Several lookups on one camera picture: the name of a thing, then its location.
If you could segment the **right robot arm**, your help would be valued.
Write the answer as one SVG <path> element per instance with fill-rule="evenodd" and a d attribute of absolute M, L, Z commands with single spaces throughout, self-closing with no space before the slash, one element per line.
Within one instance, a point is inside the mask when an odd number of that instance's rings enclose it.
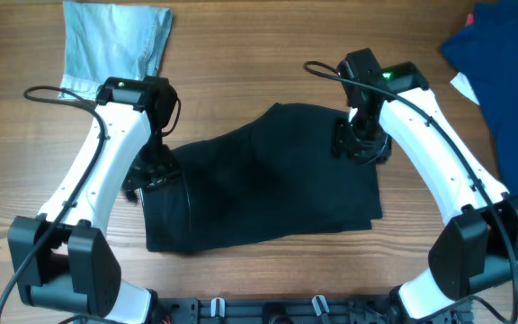
<path fill-rule="evenodd" d="M 387 161 L 396 142 L 437 203 L 444 229 L 428 267 L 395 290 L 407 322 L 421 322 L 511 282 L 518 292 L 518 194 L 477 161 L 447 122 L 411 62 L 381 67 L 370 49 L 334 69 L 351 108 L 335 124 L 333 153 L 357 163 Z"/>

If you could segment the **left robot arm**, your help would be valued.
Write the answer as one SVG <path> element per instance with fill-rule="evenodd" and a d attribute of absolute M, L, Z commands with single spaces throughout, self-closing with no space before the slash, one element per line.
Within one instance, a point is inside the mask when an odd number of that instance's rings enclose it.
<path fill-rule="evenodd" d="M 33 217 L 14 218 L 7 242 L 13 276 L 0 297 L 0 319 L 13 290 L 22 303 L 70 313 L 70 321 L 168 323 L 157 293 L 122 278 L 106 240 L 120 193 L 154 190 L 180 175 L 164 142 L 181 101 L 169 81 L 108 78 L 89 102 L 65 88 L 67 106 L 93 117 L 92 126 L 56 192 Z"/>

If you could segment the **black garment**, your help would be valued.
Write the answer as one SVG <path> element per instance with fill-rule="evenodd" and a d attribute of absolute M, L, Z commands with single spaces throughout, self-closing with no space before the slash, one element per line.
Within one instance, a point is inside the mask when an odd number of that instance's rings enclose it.
<path fill-rule="evenodd" d="M 194 254 L 370 229 L 382 216 L 377 171 L 333 156 L 343 115 L 277 103 L 237 130 L 173 149 L 181 174 L 142 194 L 147 249 Z"/>

